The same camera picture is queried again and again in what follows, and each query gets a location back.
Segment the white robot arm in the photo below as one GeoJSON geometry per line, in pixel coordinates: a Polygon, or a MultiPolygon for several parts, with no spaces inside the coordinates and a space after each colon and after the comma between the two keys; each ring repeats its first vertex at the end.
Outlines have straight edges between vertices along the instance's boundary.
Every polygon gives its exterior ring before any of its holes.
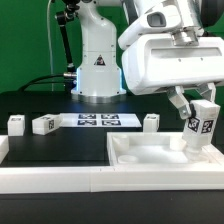
{"type": "Polygon", "coordinates": [[[63,1],[65,18],[78,17],[82,29],[75,97],[105,102],[126,84],[135,95],[166,92],[186,119],[186,89],[214,101],[224,85],[224,40],[204,35],[203,0],[63,1]]]}

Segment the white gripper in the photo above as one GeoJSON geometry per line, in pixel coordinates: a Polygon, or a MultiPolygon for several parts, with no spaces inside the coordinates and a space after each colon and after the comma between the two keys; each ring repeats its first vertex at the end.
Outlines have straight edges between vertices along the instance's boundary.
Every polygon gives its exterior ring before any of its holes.
{"type": "Polygon", "coordinates": [[[135,95],[164,92],[185,120],[191,117],[184,88],[195,88],[210,102],[224,81],[224,40],[201,37],[198,46],[175,46],[169,34],[143,35],[122,55],[128,89],[135,95]]]}

